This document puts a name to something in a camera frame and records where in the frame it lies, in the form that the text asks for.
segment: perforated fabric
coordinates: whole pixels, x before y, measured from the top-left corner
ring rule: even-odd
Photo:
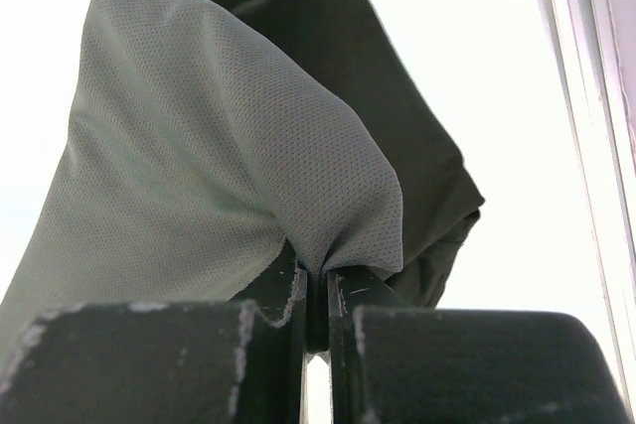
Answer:
[[[0,306],[226,300],[285,239],[402,268],[397,175],[354,111],[208,0],[91,0],[66,150]]]
[[[395,168],[403,198],[404,270],[374,271],[413,305],[436,306],[484,199],[370,0],[212,1],[266,36],[358,114]],[[412,0],[403,1],[403,20],[423,21],[421,34],[427,35],[425,20],[408,8]]]

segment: fabric fold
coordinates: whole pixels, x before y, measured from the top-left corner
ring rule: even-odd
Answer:
[[[0,305],[226,300],[289,240],[313,280],[401,270],[398,177],[358,115],[208,0],[91,0],[68,144]]]
[[[270,39],[361,118],[396,170],[403,194],[404,271],[376,272],[411,303],[435,306],[484,200],[371,2],[212,1]],[[426,35],[425,21],[404,20],[422,22]]]

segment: white background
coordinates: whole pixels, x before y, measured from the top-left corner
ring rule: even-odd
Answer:
[[[0,294],[64,149],[88,1],[3,0]],[[440,307],[575,315],[616,372],[583,185],[537,1],[371,1],[487,201]],[[327,421],[326,380],[326,366],[314,360],[314,423]]]

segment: black fabric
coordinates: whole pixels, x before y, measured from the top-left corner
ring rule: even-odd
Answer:
[[[403,193],[403,272],[378,271],[433,307],[484,200],[401,64],[369,0],[212,0],[270,39],[360,116]]]

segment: gray mesh fabric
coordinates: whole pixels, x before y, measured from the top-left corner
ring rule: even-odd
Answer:
[[[208,0],[91,0],[68,144],[0,306],[226,300],[288,239],[402,268],[395,171],[353,110]]]

